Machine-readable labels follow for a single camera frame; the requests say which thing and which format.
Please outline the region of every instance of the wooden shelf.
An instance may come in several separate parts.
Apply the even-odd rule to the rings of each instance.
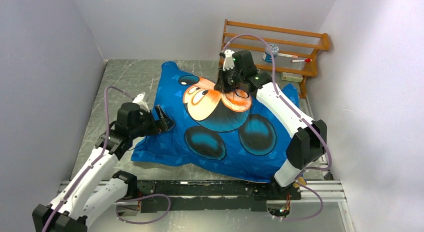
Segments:
[[[262,39],[264,39],[268,43],[276,43],[281,45],[289,45],[293,46],[295,48],[311,48],[312,53],[311,54],[304,54],[299,53],[296,51],[283,51],[280,50],[279,53],[283,54],[289,54],[289,55],[295,55],[300,58],[310,58],[312,59],[312,62],[305,63],[305,66],[302,70],[296,70],[286,67],[276,67],[276,72],[288,72],[288,73],[294,73],[298,75],[303,76],[303,80],[300,83],[300,98],[306,98],[307,90],[306,90],[306,80],[309,77],[315,77],[318,75],[318,67],[317,67],[317,56],[320,51],[329,51],[331,48],[331,42],[329,40],[327,33],[315,33],[315,32],[308,32],[308,31],[300,31],[300,30],[293,30],[293,29],[287,29],[287,28],[280,28],[280,27],[273,27],[273,26],[265,26],[265,25],[257,25],[257,24],[250,24],[250,23],[244,23],[244,22],[237,22],[237,21],[228,21],[225,20],[224,23],[224,29],[223,29],[223,40],[221,44],[221,49],[224,48],[226,42],[226,38],[232,38],[237,36],[238,34],[227,32],[228,27],[227,26],[233,26],[233,27],[240,27],[240,28],[249,28],[249,29],[256,29],[256,30],[263,30],[263,31],[273,31],[282,33],[281,36],[284,36],[284,34],[290,34],[290,35],[299,35],[299,36],[305,36],[305,37],[313,37],[313,38],[319,38],[319,41],[317,44],[310,44],[310,43],[304,43],[304,42],[298,42],[298,41],[292,41],[288,39],[278,39],[278,38],[268,38],[268,37],[262,37],[260,34],[258,36],[261,36]],[[260,41],[259,39],[252,37],[252,36],[241,36],[240,39],[244,40],[255,40]],[[244,50],[251,50],[251,51],[259,51],[264,52],[265,47],[255,47],[251,45],[242,45],[243,40],[238,40],[238,44],[231,44],[230,48],[238,48],[238,49],[244,49]],[[272,71],[271,65],[261,65],[256,64],[256,67],[261,70],[266,71]]]

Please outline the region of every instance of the black metal frame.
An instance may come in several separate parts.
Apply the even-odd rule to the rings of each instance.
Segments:
[[[276,182],[139,180],[138,188],[143,196],[168,195],[171,211],[250,209],[253,212],[266,212],[268,200],[285,201],[287,195],[291,200],[301,199],[298,188],[293,185],[281,188]],[[141,213],[155,213],[166,208],[168,201],[165,198],[152,198],[142,201]]]

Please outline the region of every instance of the gray wall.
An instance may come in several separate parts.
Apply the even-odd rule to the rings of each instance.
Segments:
[[[74,0],[107,59],[213,59],[224,20],[318,31],[334,0]]]
[[[104,61],[73,0],[0,0],[0,231],[69,177]]]
[[[358,232],[424,231],[424,0],[336,0],[309,82]]]

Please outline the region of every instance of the metal floor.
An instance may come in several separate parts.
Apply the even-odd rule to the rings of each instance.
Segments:
[[[109,60],[99,91],[95,98],[91,116],[82,140],[81,147],[75,162],[70,179],[88,159],[98,137],[105,132],[105,113],[103,91],[109,86],[116,86],[129,94],[136,96],[146,93],[146,101],[150,108],[153,107],[155,94],[161,77],[161,65],[165,60]],[[206,60],[176,60],[178,67],[187,72],[215,81],[218,72],[218,61]],[[277,83],[280,87],[288,82],[282,81],[277,74]],[[299,90],[299,84],[293,83]],[[110,90],[108,98],[110,121],[116,119],[116,112],[121,104],[128,102],[128,98],[117,91]],[[310,115],[306,100],[300,100],[300,109]],[[119,161],[114,171],[104,177],[109,180],[114,172],[125,170],[137,176],[139,180],[234,180],[234,178],[206,171],[193,164],[180,167],[169,167],[154,163],[141,163],[131,161],[131,152],[127,152]],[[319,171],[309,171],[304,177],[309,180],[322,180],[323,174]]]

